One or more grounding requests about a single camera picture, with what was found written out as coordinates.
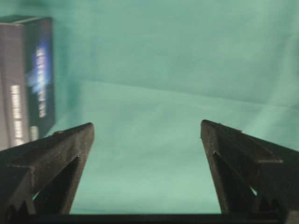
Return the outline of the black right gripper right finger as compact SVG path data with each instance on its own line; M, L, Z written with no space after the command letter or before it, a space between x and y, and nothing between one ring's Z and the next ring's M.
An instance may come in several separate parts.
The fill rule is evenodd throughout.
M299 153L209 120L200 137L223 213L299 212Z

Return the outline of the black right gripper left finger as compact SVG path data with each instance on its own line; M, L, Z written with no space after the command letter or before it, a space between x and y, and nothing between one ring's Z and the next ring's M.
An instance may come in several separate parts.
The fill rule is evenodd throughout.
M0 152L0 213L68 214L94 141L86 123Z

